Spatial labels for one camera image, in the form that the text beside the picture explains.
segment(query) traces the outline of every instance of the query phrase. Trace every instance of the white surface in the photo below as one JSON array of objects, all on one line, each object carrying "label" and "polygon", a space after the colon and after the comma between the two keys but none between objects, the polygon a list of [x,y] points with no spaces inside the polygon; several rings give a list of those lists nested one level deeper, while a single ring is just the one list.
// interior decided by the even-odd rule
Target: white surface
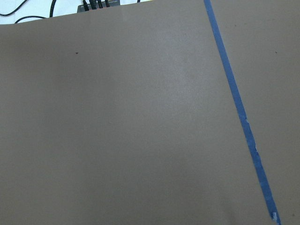
[{"label": "white surface", "polygon": [[[24,0],[1,0],[0,13],[7,14],[12,12],[23,1]],[[28,15],[39,15],[49,17],[51,2],[52,0],[28,0],[15,14],[6,17],[0,16],[0,24],[15,23],[16,20]],[[136,2],[137,0],[120,0],[121,5],[132,4]],[[57,0],[53,16],[76,13],[77,7],[82,4],[82,0]],[[26,22],[30,20],[35,20],[35,18],[25,19],[21,22]]]}]

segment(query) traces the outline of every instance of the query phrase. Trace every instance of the wire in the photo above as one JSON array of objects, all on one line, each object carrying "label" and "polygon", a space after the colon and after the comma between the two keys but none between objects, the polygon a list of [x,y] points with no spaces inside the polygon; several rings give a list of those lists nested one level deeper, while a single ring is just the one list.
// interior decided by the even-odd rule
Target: wire
[{"label": "wire", "polygon": [[29,16],[24,16],[24,17],[18,19],[15,23],[18,23],[18,22],[20,22],[21,20],[27,19],[27,18],[41,18],[41,19],[45,19],[45,17],[43,17],[43,16],[29,15]]},{"label": "wire", "polygon": [[27,0],[24,0],[19,6],[18,6],[18,8],[16,8],[14,11],[12,11],[11,13],[8,13],[8,14],[1,14],[0,13],[0,15],[1,16],[9,16],[9,15],[12,15],[12,14],[14,14],[16,11],[18,11],[25,3],[27,2]]},{"label": "wire", "polygon": [[88,6],[88,4],[87,4],[87,2],[86,2],[86,0],[83,0],[83,7],[84,7],[84,10],[85,11],[89,11],[90,9],[89,9],[89,6]]},{"label": "wire", "polygon": [[110,7],[108,0],[105,0],[106,7]]},{"label": "wire", "polygon": [[101,0],[97,0],[99,8],[103,8]]},{"label": "wire", "polygon": [[50,16],[53,17],[53,11],[54,11],[54,6],[55,6],[56,0],[52,0],[51,7],[50,7]]},{"label": "wire", "polygon": [[92,9],[97,9],[96,0],[90,0],[90,6]]}]

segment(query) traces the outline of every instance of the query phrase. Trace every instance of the painter's tape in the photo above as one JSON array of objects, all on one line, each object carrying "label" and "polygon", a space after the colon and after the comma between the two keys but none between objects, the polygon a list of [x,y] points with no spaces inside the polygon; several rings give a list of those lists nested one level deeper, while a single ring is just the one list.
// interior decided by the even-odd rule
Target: painter's tape
[{"label": "painter's tape", "polygon": [[208,17],[210,20],[213,34],[215,36],[217,48],[220,53],[220,57],[221,57],[223,67],[224,67],[224,70],[225,70],[225,73],[227,76],[227,80],[228,80],[230,90],[231,90],[231,93],[233,96],[235,107],[238,111],[240,123],[243,127],[246,141],[247,141],[247,144],[249,147],[249,151],[250,151],[250,154],[251,154],[251,157],[252,157],[255,169],[256,169],[257,177],[259,179],[260,186],[262,188],[263,196],[267,203],[268,211],[270,213],[271,218],[277,222],[277,225],[281,225],[279,213],[277,211],[276,204],[275,204],[273,196],[272,196],[271,188],[269,186],[269,182],[268,182],[266,173],[263,169],[261,158],[256,149],[255,140],[254,140],[251,128],[250,128],[250,124],[247,121],[246,111],[245,111],[242,99],[240,97],[238,86],[234,79],[233,71],[231,69],[231,65],[230,65],[230,62],[229,62],[229,59],[228,59],[228,56],[226,53],[226,49],[224,47],[224,43],[223,43],[223,40],[222,40],[222,37],[220,34],[220,30],[218,28],[218,23],[216,21],[216,18],[215,18],[215,15],[214,15],[214,12],[213,12],[213,9],[211,6],[211,2],[210,2],[210,0],[204,0],[204,4],[205,4],[206,11],[207,11],[207,14],[208,14]]}]

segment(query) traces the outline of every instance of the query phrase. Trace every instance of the blue line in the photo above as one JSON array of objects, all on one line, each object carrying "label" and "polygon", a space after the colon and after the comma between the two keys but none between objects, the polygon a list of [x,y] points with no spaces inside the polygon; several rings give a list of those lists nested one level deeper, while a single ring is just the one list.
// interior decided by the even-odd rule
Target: blue line
[{"label": "blue line", "polygon": [[255,140],[254,140],[251,128],[250,128],[250,124],[247,121],[246,111],[245,111],[242,99],[240,97],[238,86],[234,79],[233,71],[231,69],[231,65],[230,65],[230,62],[229,62],[229,59],[228,59],[228,56],[226,53],[226,49],[225,49],[225,46],[224,46],[224,43],[223,43],[223,40],[222,40],[222,37],[220,34],[220,30],[218,28],[218,23],[216,21],[216,18],[215,18],[215,15],[214,15],[214,12],[213,12],[213,9],[211,6],[211,2],[210,2],[210,0],[204,0],[204,4],[205,4],[206,11],[207,11],[207,14],[208,14],[208,17],[210,20],[213,34],[215,36],[217,48],[220,53],[220,57],[221,57],[223,67],[224,67],[224,70],[225,70],[225,73],[227,76],[227,80],[228,80],[230,90],[231,90],[231,93],[233,96],[235,107],[238,111],[240,123],[243,127],[246,141],[247,141],[247,144],[249,147],[249,151],[250,151],[250,154],[251,154],[251,157],[252,157],[255,169],[256,169],[257,177],[258,177],[260,186],[262,188],[264,199],[265,199],[267,207],[268,207],[269,214],[270,214],[272,220],[277,222],[277,225],[281,225],[279,213],[277,211],[276,204],[275,204],[273,196],[272,196],[271,188],[269,186],[266,173],[263,169],[261,158],[256,149]]}]

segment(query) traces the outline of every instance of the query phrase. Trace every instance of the gray surface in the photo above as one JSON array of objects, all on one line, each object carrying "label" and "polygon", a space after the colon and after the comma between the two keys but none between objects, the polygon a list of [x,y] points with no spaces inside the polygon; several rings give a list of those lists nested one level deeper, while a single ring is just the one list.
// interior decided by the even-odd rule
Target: gray surface
[{"label": "gray surface", "polygon": [[179,3],[0,27],[3,224],[273,224],[204,4]]},{"label": "gray surface", "polygon": [[300,224],[300,1],[212,1],[282,224]]}]

